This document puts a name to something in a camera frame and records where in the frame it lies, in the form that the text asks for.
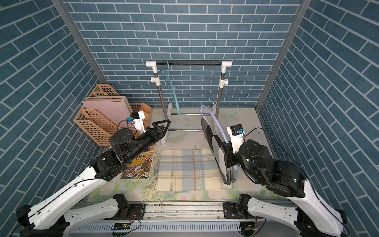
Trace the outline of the black white checkered scarf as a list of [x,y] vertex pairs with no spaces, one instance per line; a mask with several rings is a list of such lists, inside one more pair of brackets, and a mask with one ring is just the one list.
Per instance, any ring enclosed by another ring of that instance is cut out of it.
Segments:
[[[204,132],[205,139],[210,147],[210,150],[215,157],[219,172],[220,172],[220,155],[222,154],[221,150],[221,142],[222,140],[220,137],[216,134],[216,132],[213,129],[213,126],[210,124],[210,122],[206,119],[206,117],[201,118],[201,126]],[[227,175],[222,175],[222,180],[225,185],[230,185],[235,181],[234,175],[230,175],[229,173]]]

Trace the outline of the light blue clothes hanger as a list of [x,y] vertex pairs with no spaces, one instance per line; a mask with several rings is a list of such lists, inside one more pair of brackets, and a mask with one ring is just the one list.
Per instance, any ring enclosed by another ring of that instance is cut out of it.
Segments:
[[213,126],[214,131],[220,137],[222,142],[231,142],[230,135],[228,134],[227,130],[224,131],[213,111],[211,111],[207,106],[201,105],[199,112],[201,117],[206,117],[206,119],[210,122],[210,124]]

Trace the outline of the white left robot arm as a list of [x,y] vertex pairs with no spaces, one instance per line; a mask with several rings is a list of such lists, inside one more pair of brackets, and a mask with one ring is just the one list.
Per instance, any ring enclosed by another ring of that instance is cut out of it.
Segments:
[[23,205],[17,212],[22,237],[63,237],[70,231],[102,219],[127,219],[130,204],[123,194],[84,208],[74,206],[93,190],[108,183],[143,152],[159,142],[167,133],[171,121],[153,122],[145,128],[135,125],[140,136],[129,128],[122,128],[109,138],[111,148],[98,156],[70,183],[35,205]]

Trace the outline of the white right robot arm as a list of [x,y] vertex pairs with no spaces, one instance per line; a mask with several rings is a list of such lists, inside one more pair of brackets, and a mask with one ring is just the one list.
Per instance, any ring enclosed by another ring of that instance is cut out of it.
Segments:
[[219,154],[224,156],[227,168],[237,165],[250,181],[295,204],[285,207],[241,194],[235,205],[239,217],[276,221],[302,237],[348,236],[346,213],[325,203],[296,164],[273,159],[266,146],[253,140],[242,143],[236,153],[230,144],[222,143]]

